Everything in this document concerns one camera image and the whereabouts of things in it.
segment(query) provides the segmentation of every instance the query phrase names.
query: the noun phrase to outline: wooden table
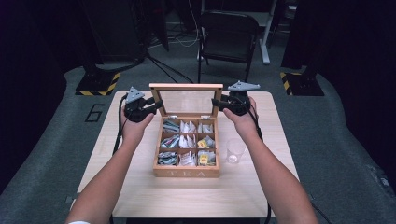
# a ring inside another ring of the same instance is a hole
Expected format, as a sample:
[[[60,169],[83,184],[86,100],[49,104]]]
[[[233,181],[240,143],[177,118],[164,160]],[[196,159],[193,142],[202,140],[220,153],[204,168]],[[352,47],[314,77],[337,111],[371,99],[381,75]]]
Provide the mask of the wooden table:
[[[111,157],[118,130],[118,106],[125,92],[115,93],[78,192]],[[142,92],[145,98],[151,97],[151,91]],[[248,94],[257,102],[264,142],[298,178],[271,93]],[[152,164],[161,120],[157,113],[134,154],[113,216],[266,217],[267,201],[250,154],[247,151],[238,164],[225,160],[227,140],[239,135],[223,113],[218,114],[218,119],[220,178],[155,177]]]

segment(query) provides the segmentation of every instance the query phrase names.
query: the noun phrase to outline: human arm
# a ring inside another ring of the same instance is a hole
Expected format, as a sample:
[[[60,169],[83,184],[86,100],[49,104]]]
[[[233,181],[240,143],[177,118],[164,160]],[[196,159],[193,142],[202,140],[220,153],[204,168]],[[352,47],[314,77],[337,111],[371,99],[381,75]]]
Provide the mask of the human arm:
[[[65,223],[73,221],[108,222],[120,197],[132,156],[153,117],[153,114],[149,114],[141,122],[134,123],[126,120],[124,115],[121,116],[121,123],[125,123],[125,125],[122,130],[120,148],[78,195]]]
[[[249,99],[256,108],[256,102],[251,97]],[[223,112],[247,145],[262,190],[278,223],[318,223],[303,186],[260,139],[249,113],[237,116],[226,108]]]

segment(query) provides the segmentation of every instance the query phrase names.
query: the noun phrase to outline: black chair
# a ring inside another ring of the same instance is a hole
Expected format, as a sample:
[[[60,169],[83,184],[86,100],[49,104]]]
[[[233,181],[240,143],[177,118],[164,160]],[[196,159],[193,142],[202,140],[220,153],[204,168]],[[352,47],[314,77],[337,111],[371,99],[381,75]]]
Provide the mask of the black chair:
[[[247,65],[245,82],[247,82],[259,33],[257,21],[244,14],[207,11],[200,17],[199,30],[198,83],[201,82],[203,58],[207,65],[209,65],[208,59],[245,63]]]

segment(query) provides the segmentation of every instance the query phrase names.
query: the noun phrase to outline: dark background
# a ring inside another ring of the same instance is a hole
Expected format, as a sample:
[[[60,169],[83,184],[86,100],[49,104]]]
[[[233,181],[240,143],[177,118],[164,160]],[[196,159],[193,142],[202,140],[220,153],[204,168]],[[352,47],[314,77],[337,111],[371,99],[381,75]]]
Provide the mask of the dark background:
[[[300,1],[282,66],[300,68],[309,63],[329,20],[337,16],[334,11],[340,2]],[[342,99],[347,127],[384,169],[393,187],[396,185],[396,119],[392,110],[396,102],[394,8],[395,3],[390,0],[354,2],[346,19],[339,24],[340,35],[332,42],[319,70]],[[70,25],[76,25],[73,26],[76,33],[71,32]],[[2,1],[0,33],[3,78],[0,189],[3,191],[61,102],[66,85],[64,73],[82,66],[84,52],[88,52],[91,62],[103,61],[78,0]],[[76,35],[83,45],[76,43]],[[132,46],[136,44],[124,41]]]

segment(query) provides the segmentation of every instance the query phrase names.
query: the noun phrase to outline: white cable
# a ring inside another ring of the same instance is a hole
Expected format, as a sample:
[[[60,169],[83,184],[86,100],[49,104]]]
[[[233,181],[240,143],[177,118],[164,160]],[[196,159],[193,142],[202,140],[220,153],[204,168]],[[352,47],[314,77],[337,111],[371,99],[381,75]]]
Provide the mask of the white cable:
[[[196,40],[178,40],[176,42],[169,42],[169,44],[181,44],[181,43],[188,43],[188,42],[191,42],[191,41],[193,41],[195,43]],[[159,46],[162,46],[162,44],[150,46],[150,47],[148,47],[148,49],[154,49],[154,48],[157,48]]]
[[[190,1],[190,0],[189,0],[189,5],[190,5],[190,12],[191,12],[191,15],[192,15],[192,19],[194,20],[195,30],[196,30],[196,32],[197,32],[197,36],[195,37],[195,40],[194,40],[194,41],[192,42],[192,44],[190,44],[190,45],[184,45],[184,44],[182,43],[182,41],[180,41],[179,39],[175,38],[175,39],[179,42],[179,44],[180,44],[181,46],[186,47],[186,48],[191,47],[192,45],[194,45],[195,42],[197,42],[198,36],[199,36],[199,34],[198,34],[198,25],[197,25],[197,22],[196,22],[196,20],[195,20],[194,13],[192,13],[192,7],[191,7],[191,1]]]

